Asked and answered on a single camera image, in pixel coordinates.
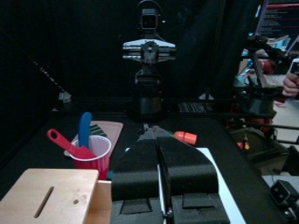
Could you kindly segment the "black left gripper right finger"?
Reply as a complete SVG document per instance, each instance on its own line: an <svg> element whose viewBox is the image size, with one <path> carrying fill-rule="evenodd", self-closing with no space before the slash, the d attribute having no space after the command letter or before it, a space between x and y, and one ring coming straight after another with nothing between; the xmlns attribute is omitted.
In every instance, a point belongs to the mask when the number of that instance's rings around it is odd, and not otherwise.
<svg viewBox="0 0 299 224"><path fill-rule="evenodd" d="M217 168L205 154L155 128L167 224L230 224Z"/></svg>

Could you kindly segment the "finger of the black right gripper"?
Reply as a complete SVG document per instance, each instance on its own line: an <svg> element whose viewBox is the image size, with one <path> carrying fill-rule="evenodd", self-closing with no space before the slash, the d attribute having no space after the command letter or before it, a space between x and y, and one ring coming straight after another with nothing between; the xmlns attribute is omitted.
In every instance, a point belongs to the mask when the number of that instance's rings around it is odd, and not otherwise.
<svg viewBox="0 0 299 224"><path fill-rule="evenodd" d="M146 63L146 64L150 64L150 51L149 51L149 44L145 43L142 44L142 61Z"/></svg>
<svg viewBox="0 0 299 224"><path fill-rule="evenodd" d="M151 53L150 53L150 64L155 64L158 61L158 54L159 54L159 45L153 42L151 44Z"/></svg>

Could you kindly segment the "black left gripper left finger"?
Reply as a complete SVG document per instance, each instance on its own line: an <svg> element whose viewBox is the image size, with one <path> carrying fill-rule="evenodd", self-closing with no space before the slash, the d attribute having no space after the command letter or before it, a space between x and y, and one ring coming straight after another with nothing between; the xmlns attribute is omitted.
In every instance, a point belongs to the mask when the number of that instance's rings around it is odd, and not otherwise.
<svg viewBox="0 0 299 224"><path fill-rule="evenodd" d="M165 223L155 134L151 128L117 162L111 195L111 224Z"/></svg>

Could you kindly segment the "person's hand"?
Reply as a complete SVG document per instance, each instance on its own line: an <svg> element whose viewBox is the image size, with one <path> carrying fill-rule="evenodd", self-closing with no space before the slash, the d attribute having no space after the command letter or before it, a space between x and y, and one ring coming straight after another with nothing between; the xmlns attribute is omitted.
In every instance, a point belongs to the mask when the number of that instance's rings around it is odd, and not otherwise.
<svg viewBox="0 0 299 224"><path fill-rule="evenodd" d="M299 95L299 76L287 73L283 80L283 96L295 97Z"/></svg>

